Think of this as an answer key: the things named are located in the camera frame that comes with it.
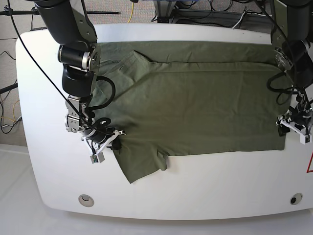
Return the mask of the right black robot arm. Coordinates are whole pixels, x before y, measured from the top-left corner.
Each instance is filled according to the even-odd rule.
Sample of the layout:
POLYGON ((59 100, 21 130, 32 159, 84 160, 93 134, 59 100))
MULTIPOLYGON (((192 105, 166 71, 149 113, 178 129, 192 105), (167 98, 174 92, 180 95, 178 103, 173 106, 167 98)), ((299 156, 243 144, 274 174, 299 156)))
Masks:
POLYGON ((95 119, 95 111, 107 107, 115 96, 114 82, 99 76, 101 49, 95 28, 82 0, 37 0, 38 9, 49 33, 60 45, 58 61, 63 65, 62 88, 66 98, 66 129, 80 133, 91 143, 111 142, 115 129, 109 118, 95 119), (100 105, 91 106, 96 82, 107 82, 111 96, 100 105))

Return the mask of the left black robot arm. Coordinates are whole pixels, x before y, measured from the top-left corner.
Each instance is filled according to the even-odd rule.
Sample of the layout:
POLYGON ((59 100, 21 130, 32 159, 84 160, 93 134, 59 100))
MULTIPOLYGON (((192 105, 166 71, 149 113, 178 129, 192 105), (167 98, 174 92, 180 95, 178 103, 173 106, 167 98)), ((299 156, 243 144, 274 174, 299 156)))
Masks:
POLYGON ((280 136, 294 131, 302 144, 312 141, 313 100, 308 90, 313 86, 313 60, 311 48, 311 0, 273 0, 271 43, 280 73, 270 78, 267 88, 279 96, 287 95, 286 101, 295 96, 296 104, 289 106, 277 117, 280 136))

